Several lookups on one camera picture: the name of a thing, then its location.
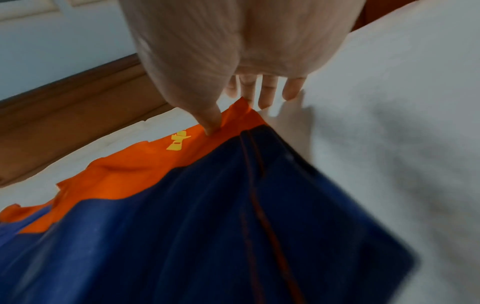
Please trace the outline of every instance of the hand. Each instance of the hand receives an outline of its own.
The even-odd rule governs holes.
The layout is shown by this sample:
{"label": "hand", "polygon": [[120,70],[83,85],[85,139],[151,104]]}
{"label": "hand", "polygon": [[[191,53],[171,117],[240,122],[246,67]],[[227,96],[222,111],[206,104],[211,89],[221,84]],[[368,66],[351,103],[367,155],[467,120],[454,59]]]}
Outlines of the hand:
{"label": "hand", "polygon": [[270,106],[278,76],[286,100],[325,64],[366,0],[120,0],[138,55],[165,100],[190,112],[207,134],[220,127],[225,89]]}

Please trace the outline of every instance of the white fabric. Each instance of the white fabric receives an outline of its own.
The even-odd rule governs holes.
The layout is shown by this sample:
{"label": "white fabric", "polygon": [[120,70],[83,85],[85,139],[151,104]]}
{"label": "white fabric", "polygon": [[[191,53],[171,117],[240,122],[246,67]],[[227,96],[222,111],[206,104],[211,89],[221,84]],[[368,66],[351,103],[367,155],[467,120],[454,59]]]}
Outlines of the white fabric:
{"label": "white fabric", "polygon": [[[303,106],[279,90],[261,112],[418,253],[397,303],[480,303],[479,12],[479,0],[410,4],[352,33],[308,79]],[[105,136],[0,189],[0,207],[45,203],[91,161],[194,124],[174,109]]]}

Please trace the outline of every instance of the wall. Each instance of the wall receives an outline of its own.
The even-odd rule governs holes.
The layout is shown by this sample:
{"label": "wall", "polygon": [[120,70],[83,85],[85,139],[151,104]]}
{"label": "wall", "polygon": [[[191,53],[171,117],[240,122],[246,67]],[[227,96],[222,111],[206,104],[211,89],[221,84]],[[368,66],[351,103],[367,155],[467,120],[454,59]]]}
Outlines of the wall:
{"label": "wall", "polygon": [[135,53],[115,1],[0,22],[0,100]]}

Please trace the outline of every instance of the yellow print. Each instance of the yellow print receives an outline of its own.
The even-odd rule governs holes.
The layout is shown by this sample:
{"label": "yellow print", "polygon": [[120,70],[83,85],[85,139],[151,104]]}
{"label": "yellow print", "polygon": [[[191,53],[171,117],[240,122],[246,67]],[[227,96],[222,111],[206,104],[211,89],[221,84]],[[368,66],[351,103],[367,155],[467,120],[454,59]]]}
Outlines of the yellow print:
{"label": "yellow print", "polygon": [[190,137],[191,136],[187,136],[186,131],[180,131],[180,132],[177,132],[176,134],[173,134],[171,136],[171,139],[173,140],[173,143],[168,146],[167,150],[180,151],[182,149],[182,142],[185,139],[190,138]]}

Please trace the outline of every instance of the wooden bed frame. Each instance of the wooden bed frame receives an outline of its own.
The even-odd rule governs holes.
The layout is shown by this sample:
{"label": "wooden bed frame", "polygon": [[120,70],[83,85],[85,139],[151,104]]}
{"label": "wooden bed frame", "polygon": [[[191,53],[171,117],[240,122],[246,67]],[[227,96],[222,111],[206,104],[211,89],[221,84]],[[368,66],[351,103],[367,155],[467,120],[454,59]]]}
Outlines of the wooden bed frame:
{"label": "wooden bed frame", "polygon": [[[354,30],[410,2],[368,0]],[[1,101],[0,187],[171,108],[136,55]]]}

